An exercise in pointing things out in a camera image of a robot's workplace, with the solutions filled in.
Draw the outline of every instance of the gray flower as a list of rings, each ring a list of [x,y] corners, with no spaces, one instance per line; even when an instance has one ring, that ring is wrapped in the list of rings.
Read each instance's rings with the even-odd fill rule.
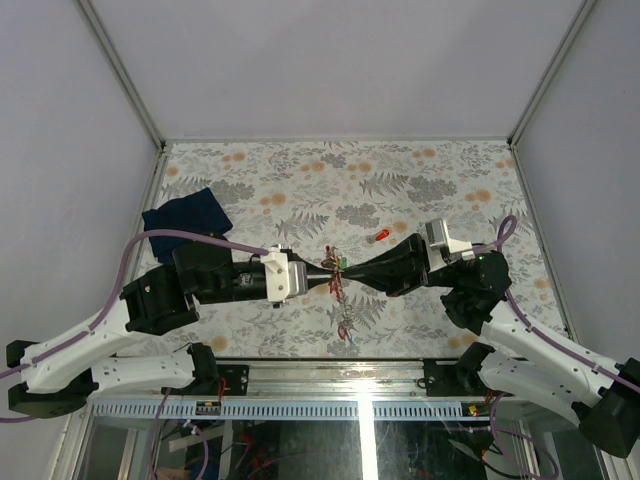
[[[210,188],[222,205],[234,205],[240,200],[249,200],[255,193],[253,185],[242,182],[230,184],[226,180],[211,182]]]
[[[344,155],[334,155],[333,153],[323,155],[320,160],[330,164],[333,168],[342,168],[347,164],[347,159],[344,158]]]
[[[409,198],[417,203],[429,203],[451,197],[456,194],[456,184],[445,182],[441,178],[429,180],[422,175],[409,180],[409,184],[415,189],[408,192]]]
[[[339,358],[358,357],[360,347],[345,340],[336,340],[327,344],[327,353]]]
[[[340,220],[346,220],[349,225],[358,225],[363,228],[375,228],[380,223],[378,217],[374,217],[376,213],[376,207],[368,203],[364,203],[359,207],[353,205],[347,205],[345,207],[338,207],[336,210],[336,217]]]

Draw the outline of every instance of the floral pattern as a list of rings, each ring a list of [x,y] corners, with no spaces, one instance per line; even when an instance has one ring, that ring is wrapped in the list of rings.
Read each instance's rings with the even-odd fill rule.
[[[349,265],[366,261],[436,217],[447,220],[454,238],[490,241],[512,213],[520,223],[505,254],[514,295],[525,311],[564,330],[504,142],[174,144],[156,205],[206,187],[234,224],[230,240],[282,243],[316,264],[326,245]],[[387,238],[367,241],[383,228],[391,232]],[[138,274],[156,265],[147,244]],[[476,337],[447,319],[439,299],[445,291],[421,288],[387,298],[345,282],[355,316],[353,345],[338,338],[341,310],[322,285],[279,310],[266,301],[200,306],[197,324],[121,353],[164,354],[201,341],[224,356],[458,356]]]

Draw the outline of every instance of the wall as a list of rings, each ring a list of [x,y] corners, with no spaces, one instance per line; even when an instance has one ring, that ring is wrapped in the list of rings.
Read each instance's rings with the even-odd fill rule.
[[[601,2],[518,145],[578,336],[622,361],[640,358],[639,22]]]
[[[581,0],[94,0],[167,138],[506,137]]]
[[[100,308],[154,149],[73,2],[2,2],[0,45],[6,344],[45,340]],[[64,422],[0,426],[2,478],[46,478]]]

